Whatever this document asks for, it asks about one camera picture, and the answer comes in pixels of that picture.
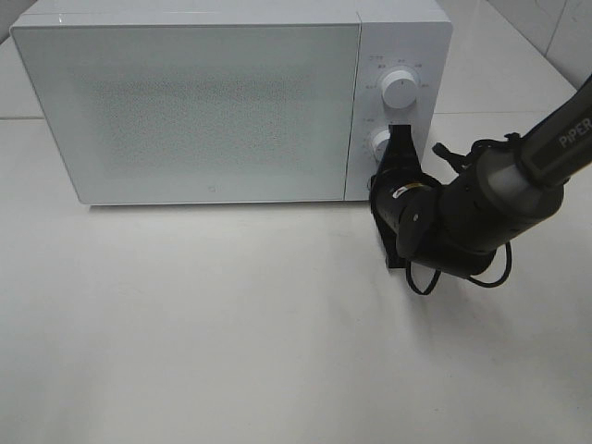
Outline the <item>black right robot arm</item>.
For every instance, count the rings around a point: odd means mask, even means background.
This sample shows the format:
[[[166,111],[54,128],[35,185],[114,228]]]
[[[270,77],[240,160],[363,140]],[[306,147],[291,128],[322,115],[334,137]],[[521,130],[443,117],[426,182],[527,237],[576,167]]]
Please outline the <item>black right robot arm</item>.
[[[512,239],[553,216],[565,183],[591,163],[591,82],[525,135],[478,140],[466,155],[441,143],[432,151],[456,172],[452,182],[421,168],[410,126],[389,127],[369,193],[386,266],[403,269],[411,288],[414,264],[433,269],[424,294],[441,274],[485,287],[477,277],[504,248],[497,287],[512,270]]]

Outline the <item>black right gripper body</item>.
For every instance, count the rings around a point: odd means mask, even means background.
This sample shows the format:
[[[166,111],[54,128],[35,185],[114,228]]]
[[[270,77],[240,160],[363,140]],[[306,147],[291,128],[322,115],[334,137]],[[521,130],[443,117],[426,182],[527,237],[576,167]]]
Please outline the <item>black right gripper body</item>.
[[[379,166],[372,177],[370,205],[380,239],[394,241],[406,207],[416,195],[437,186],[438,181],[421,168]]]

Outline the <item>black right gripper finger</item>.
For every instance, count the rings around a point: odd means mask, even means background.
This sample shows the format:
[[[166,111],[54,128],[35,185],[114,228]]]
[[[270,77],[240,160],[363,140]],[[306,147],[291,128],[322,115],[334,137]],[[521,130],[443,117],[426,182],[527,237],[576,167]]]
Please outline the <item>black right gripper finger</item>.
[[[422,168],[413,143],[410,125],[389,125],[388,144],[378,164],[377,173],[421,173]]]
[[[388,227],[378,227],[377,229],[382,241],[387,269],[404,269],[407,261],[398,254],[397,234]]]

